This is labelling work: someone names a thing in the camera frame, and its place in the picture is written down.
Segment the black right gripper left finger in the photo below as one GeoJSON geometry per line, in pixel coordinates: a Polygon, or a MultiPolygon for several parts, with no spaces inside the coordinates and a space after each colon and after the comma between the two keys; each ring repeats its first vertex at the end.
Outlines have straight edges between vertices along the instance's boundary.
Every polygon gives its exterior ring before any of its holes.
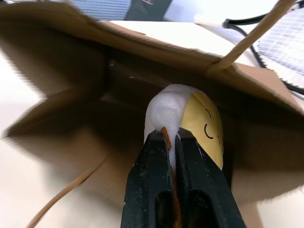
{"type": "Polygon", "coordinates": [[[161,132],[150,133],[125,189],[123,228],[171,228],[175,219],[169,150],[161,132]]]}

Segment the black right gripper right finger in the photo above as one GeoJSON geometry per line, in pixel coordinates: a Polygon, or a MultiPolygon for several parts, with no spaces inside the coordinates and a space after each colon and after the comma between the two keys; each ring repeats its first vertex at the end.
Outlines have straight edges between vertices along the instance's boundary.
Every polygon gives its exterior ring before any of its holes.
{"type": "Polygon", "coordinates": [[[176,183],[184,228],[244,228],[246,225],[221,169],[194,135],[175,138],[176,183]]]}

